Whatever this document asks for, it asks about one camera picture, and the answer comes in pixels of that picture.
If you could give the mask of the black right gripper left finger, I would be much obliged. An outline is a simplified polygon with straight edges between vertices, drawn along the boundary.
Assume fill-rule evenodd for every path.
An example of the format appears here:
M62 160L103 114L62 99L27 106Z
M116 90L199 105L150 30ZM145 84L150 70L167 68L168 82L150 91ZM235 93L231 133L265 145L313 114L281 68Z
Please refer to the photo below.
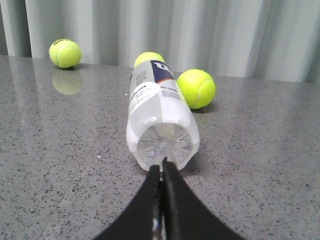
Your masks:
M160 239L160 167L153 165L132 201L96 240Z

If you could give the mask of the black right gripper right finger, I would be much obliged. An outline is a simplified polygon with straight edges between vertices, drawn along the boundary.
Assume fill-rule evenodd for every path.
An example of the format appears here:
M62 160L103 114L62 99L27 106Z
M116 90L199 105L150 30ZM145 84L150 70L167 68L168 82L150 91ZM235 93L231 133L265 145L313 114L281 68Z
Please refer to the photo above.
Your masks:
M189 188L175 163L162 162L162 201L168 240L242 240Z

